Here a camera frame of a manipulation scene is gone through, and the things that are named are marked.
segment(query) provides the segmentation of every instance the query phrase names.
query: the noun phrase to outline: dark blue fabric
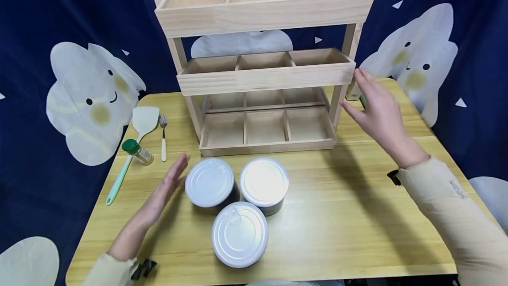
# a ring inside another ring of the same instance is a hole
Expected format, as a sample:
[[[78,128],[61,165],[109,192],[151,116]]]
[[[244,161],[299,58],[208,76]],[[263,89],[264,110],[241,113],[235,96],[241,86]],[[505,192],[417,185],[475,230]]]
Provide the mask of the dark blue fabric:
[[[458,55],[439,92],[434,131],[468,178],[508,180],[508,0],[375,0],[357,54],[360,64],[395,29],[428,8],[454,8]],[[46,236],[60,253],[57,285],[72,259],[112,159],[77,162],[48,121],[58,42],[101,45],[143,79],[147,93],[178,91],[153,0],[0,0],[0,253]],[[295,49],[341,47],[344,26],[287,30]],[[315,44],[314,37],[323,41]],[[184,39],[187,55],[196,38]],[[121,49],[129,51],[128,56]],[[455,106],[462,98],[467,109]]]

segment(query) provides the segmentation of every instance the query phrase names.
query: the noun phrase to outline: wooden organizer rack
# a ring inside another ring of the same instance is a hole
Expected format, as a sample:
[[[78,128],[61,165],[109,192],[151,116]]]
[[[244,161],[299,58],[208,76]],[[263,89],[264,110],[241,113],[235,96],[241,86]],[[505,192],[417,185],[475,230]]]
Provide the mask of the wooden organizer rack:
[[[374,0],[155,0],[203,156],[331,149]],[[312,49],[187,61],[181,38],[347,24],[342,52]],[[334,86],[331,101],[323,86]],[[198,100],[204,95],[204,102]]]

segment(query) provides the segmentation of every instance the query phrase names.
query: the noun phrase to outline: wooden side post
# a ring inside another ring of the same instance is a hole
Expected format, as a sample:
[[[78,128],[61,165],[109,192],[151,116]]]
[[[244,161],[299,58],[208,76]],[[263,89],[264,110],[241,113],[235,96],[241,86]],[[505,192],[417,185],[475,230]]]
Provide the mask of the wooden side post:
[[[362,35],[362,28],[363,23],[347,25],[344,42],[342,43],[342,53],[348,55],[351,59],[355,59],[360,36]],[[353,79],[347,88],[346,98],[349,101],[354,101],[359,99],[361,95],[360,88],[358,88],[358,84]]]
[[[157,6],[162,0],[154,1]],[[167,38],[167,41],[171,57],[175,63],[176,72],[180,73],[185,66],[187,66],[187,57],[185,56],[185,51],[183,49],[182,39]],[[194,125],[196,135],[198,136],[198,139],[201,139],[201,131],[203,129],[203,112],[201,111],[199,99],[197,96],[185,96],[185,101],[187,102],[187,107],[189,109],[190,118]]]
[[[342,53],[349,56],[352,60],[355,59],[356,51],[358,48],[358,42],[360,42],[360,35],[362,34],[362,26],[361,24],[350,24],[347,25],[346,32],[344,35],[344,41],[342,42]],[[350,86],[355,86],[355,79],[351,82]],[[347,91],[351,90],[354,92],[354,88],[348,88],[347,85],[336,85],[333,88],[332,101],[330,102],[330,120],[335,130],[337,130],[337,125],[339,124],[340,113],[342,111],[342,106],[339,105],[340,102],[344,102],[344,98],[347,94]]]

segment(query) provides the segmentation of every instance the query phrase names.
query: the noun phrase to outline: spatula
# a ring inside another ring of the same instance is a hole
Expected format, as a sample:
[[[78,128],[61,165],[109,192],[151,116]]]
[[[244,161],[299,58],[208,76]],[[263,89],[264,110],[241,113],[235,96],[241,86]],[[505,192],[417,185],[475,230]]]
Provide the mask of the spatula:
[[[136,107],[132,111],[132,125],[134,129],[138,132],[139,136],[136,140],[138,143],[141,142],[144,136],[152,130],[156,129],[158,123],[158,113],[159,109],[157,107],[152,106],[140,106]],[[123,177],[125,177],[128,166],[131,164],[132,156],[128,156],[126,162],[124,163],[120,173],[116,177],[111,190],[109,191],[108,198],[106,199],[106,205],[109,206],[113,203],[113,200],[120,190],[120,186],[123,182]]]

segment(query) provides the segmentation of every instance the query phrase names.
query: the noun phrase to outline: left hand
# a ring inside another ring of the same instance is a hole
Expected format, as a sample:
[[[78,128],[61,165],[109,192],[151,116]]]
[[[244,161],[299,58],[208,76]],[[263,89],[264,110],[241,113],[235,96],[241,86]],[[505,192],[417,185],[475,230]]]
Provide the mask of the left hand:
[[[157,222],[175,190],[185,182],[185,177],[181,177],[181,174],[187,167],[189,159],[188,154],[183,154],[171,166],[164,179],[138,210],[136,217],[141,223],[152,226]]]

